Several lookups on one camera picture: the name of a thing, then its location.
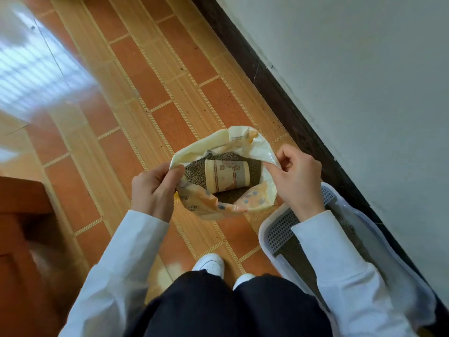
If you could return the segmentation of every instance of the wall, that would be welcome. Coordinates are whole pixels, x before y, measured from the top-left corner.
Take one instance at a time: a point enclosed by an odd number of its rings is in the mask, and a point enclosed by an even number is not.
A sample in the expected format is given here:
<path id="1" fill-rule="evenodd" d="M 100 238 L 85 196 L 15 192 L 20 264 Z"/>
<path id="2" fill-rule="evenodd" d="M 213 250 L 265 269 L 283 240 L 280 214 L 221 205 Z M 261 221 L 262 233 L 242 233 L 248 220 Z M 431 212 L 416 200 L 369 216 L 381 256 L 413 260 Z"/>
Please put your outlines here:
<path id="1" fill-rule="evenodd" d="M 449 0 L 217 0 L 449 306 Z"/>

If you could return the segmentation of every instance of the white shoe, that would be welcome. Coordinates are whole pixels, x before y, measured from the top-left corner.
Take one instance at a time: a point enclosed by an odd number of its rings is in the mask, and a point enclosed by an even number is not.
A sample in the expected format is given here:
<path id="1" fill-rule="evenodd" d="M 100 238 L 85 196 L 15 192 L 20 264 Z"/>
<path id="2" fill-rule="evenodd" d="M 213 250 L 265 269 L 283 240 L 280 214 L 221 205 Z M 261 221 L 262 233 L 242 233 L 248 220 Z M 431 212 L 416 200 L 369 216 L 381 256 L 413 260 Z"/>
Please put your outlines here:
<path id="1" fill-rule="evenodd" d="M 235 281 L 235 284 L 234 284 L 232 290 L 235 290 L 237 288 L 237 286 L 240 285 L 241 283 L 244 283 L 245 281 L 251 280 L 253 278 L 255 278 L 255 275 L 253 275 L 251 273 L 245 273 L 245 274 L 241 275 Z"/>
<path id="2" fill-rule="evenodd" d="M 215 253 L 209 253 L 201 257 L 195 264 L 192 271 L 206 270 L 211 275 L 217 275 L 224 278 L 225 264 L 221 256 Z"/>

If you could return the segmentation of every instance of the person's left hand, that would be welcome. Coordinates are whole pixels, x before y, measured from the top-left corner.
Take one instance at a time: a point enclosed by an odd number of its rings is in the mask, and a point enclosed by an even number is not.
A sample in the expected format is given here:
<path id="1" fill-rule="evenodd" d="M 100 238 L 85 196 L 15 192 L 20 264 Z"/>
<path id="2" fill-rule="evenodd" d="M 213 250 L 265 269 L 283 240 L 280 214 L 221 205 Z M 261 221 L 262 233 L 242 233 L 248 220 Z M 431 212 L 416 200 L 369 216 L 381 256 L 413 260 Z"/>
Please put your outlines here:
<path id="1" fill-rule="evenodd" d="M 132 179 L 132 210 L 170 221 L 175 187 L 184 175 L 184 166 L 170 171 L 169 167 L 170 162 L 166 162 Z"/>

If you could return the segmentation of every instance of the black baseboard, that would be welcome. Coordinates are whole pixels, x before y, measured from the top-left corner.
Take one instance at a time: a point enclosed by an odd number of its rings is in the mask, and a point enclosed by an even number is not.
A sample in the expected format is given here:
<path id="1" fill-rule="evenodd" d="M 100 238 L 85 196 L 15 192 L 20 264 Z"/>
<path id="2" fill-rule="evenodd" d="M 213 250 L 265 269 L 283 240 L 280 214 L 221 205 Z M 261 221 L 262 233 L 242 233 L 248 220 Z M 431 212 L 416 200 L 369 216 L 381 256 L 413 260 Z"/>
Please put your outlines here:
<path id="1" fill-rule="evenodd" d="M 312 155 L 323 165 L 322 179 L 324 182 L 332 185 L 348 202 L 356 209 L 362 211 L 373 222 L 380 223 L 377 214 L 369 206 L 363 195 L 340 167 L 334 156 L 321 141 L 320 137 L 312 129 L 307 120 L 303 117 L 300 110 L 296 107 L 287 93 L 283 90 L 278 81 L 273 77 L 269 68 L 260 60 L 258 54 L 246 41 L 239 29 L 229 19 L 224 10 L 216 0 L 192 0 L 218 37 L 225 44 L 226 48 L 239 63 L 251 82 L 261 93 L 273 112 L 284 125 L 296 144 L 302 151 Z M 385 238 L 396 251 L 396 253 L 418 274 L 420 272 L 401 249 L 399 243 L 393 238 L 391 233 L 382 224 L 378 225 Z M 439 301 L 437 312 L 439 313 L 438 322 L 442 320 L 448 322 L 447 311 Z M 443 330 L 442 326 L 437 324 L 437 329 L 432 329 L 435 336 L 439 332 L 448 331 L 447 325 Z"/>

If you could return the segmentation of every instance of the white sleeve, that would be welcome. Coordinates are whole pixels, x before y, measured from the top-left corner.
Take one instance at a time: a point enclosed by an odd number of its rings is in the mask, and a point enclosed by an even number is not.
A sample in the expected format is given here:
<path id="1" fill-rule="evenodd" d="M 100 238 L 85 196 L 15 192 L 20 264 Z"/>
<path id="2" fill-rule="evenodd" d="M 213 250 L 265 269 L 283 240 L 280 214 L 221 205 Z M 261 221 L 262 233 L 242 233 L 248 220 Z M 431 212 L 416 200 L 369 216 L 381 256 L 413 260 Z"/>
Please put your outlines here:
<path id="1" fill-rule="evenodd" d="M 60 337 L 122 336 L 142 310 L 147 278 L 168 224 L 129 210 L 87 275 Z"/>
<path id="2" fill-rule="evenodd" d="M 331 211 L 291 228 L 317 275 L 342 336 L 416 336 L 394 310 L 376 268 L 363 260 Z"/>

